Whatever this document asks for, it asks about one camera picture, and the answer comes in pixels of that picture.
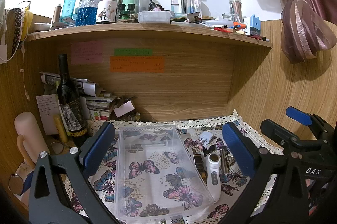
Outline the silver metal cylinder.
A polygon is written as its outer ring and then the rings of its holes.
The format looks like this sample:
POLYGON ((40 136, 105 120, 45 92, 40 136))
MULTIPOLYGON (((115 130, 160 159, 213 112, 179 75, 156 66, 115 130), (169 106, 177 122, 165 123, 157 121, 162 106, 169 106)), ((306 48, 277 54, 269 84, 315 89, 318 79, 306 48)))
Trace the silver metal cylinder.
POLYGON ((221 161, 222 161, 222 170, 223 174, 229 173, 229 167, 227 164, 227 156, 224 149, 220 149, 221 161))

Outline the white handheld massager device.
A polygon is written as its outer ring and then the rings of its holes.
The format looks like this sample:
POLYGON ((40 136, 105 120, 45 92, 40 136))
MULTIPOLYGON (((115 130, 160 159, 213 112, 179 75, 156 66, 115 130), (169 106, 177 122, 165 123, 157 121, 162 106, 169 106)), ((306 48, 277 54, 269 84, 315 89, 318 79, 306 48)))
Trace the white handheld massager device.
POLYGON ((214 203, 217 203, 221 196, 220 167, 220 156, 215 152, 209 153, 206 157, 207 188, 214 203))

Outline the white charger plug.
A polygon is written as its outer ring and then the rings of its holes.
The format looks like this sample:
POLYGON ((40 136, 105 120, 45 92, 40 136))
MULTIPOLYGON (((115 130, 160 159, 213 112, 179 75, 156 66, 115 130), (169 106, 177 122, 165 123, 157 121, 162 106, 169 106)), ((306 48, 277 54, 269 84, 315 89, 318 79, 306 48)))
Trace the white charger plug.
POLYGON ((203 131, 199 137, 199 141, 203 146, 208 145, 212 139, 213 139, 213 134, 209 131, 203 131))

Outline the clear plastic storage bin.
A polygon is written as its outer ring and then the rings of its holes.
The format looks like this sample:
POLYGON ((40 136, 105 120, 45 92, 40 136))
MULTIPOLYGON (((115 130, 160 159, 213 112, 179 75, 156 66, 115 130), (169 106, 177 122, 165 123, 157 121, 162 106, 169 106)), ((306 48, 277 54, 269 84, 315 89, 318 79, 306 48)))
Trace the clear plastic storage bin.
POLYGON ((192 216, 213 204, 175 126, 119 130, 114 215, 127 223, 192 216))

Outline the yellow lip balm tube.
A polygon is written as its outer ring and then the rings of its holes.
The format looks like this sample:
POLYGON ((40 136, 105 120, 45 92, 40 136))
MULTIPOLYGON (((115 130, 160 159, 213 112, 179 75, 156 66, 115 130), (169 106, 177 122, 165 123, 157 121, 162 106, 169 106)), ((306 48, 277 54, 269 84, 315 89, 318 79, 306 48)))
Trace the yellow lip balm tube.
POLYGON ((66 131, 63 127, 63 123, 62 123, 62 119, 61 119, 60 115, 58 115, 58 114, 53 115, 53 120, 54 120, 54 123, 55 123, 55 127, 58 131, 60 140, 63 143, 66 143, 68 141, 68 138, 67 138, 66 131))

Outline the dark wine bottle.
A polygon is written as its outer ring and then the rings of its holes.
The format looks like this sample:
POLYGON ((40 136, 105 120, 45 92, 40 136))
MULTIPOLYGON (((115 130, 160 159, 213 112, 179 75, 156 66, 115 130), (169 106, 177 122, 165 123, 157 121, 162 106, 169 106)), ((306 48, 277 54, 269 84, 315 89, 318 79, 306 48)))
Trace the dark wine bottle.
POLYGON ((68 135, 77 147, 81 147, 90 134, 82 113, 79 92, 69 74, 67 54, 60 54, 58 60, 60 84, 57 87, 57 94, 60 112, 68 135))

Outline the stack of books and papers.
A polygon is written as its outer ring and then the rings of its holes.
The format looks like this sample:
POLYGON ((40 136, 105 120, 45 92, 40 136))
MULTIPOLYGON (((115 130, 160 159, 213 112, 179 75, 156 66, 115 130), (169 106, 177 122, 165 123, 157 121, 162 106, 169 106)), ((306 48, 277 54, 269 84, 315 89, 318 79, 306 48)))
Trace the stack of books and papers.
POLYGON ((91 120, 109 121, 116 96, 104 91, 98 83, 89 79, 71 78, 71 80, 78 89, 84 117, 91 120))

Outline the white small card box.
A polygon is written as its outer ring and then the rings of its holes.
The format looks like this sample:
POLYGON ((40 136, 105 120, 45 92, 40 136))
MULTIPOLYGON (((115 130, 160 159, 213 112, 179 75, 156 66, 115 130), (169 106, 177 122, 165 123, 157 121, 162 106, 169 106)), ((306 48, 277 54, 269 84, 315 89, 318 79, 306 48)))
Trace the white small card box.
POLYGON ((133 111, 135 109, 135 106, 132 101, 127 101, 120 105, 120 107, 114 108, 114 114, 117 118, 122 117, 125 114, 128 114, 129 112, 133 111))

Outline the blue pencil sharpener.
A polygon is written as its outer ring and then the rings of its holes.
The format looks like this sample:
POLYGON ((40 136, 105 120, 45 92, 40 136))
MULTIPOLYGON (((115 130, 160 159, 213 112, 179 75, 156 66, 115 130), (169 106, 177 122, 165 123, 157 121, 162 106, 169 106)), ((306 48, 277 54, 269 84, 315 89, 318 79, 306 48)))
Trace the blue pencil sharpener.
POLYGON ((250 35, 261 35, 261 20, 255 14, 253 14, 250 18, 250 35))

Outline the pink sticky note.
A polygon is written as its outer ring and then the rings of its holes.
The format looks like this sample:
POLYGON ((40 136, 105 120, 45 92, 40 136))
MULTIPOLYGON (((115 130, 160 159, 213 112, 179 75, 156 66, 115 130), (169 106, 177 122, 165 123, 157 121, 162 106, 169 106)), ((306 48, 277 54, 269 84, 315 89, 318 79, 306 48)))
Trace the pink sticky note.
POLYGON ((103 63, 103 43, 101 41, 77 42, 71 44, 71 64, 103 63))

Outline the green sticky note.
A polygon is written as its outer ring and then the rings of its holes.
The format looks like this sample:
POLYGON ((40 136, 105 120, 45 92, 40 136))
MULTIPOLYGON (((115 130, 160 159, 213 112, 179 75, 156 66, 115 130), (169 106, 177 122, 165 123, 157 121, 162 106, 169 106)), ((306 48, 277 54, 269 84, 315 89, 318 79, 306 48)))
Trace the green sticky note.
POLYGON ((115 48, 114 56, 152 56, 152 49, 148 48, 115 48))

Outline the orange sticky note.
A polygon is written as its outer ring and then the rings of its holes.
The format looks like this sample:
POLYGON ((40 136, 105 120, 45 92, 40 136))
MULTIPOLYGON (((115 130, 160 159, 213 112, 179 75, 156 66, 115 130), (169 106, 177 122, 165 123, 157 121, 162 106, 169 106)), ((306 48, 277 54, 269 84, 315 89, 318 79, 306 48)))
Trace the orange sticky note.
POLYGON ((113 73, 163 73, 163 56, 111 56, 110 72, 113 73))

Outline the teal liquid bottle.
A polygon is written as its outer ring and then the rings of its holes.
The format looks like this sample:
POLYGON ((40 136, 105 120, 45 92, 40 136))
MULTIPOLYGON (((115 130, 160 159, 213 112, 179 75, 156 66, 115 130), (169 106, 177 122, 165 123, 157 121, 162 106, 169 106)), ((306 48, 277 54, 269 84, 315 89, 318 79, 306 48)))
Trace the teal liquid bottle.
POLYGON ((75 9, 75 3, 76 0, 64 0, 63 6, 62 6, 62 12, 60 15, 60 21, 63 21, 67 18, 72 18, 72 14, 75 9))

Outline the white label sake bottle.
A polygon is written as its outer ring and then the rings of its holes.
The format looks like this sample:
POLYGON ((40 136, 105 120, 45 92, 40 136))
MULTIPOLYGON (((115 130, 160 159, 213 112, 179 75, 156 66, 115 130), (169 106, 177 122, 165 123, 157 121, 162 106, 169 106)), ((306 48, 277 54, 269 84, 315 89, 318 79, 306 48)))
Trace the white label sake bottle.
POLYGON ((116 23, 119 0, 99 0, 96 24, 116 23))

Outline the clear rectangular lidded box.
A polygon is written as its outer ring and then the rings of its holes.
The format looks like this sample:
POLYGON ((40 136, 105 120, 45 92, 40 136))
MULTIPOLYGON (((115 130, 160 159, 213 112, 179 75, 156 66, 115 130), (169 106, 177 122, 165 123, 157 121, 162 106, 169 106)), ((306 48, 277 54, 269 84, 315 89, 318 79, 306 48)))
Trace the clear rectangular lidded box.
POLYGON ((138 13, 138 22, 147 23, 163 23, 170 24, 171 14, 169 11, 141 11, 138 13))

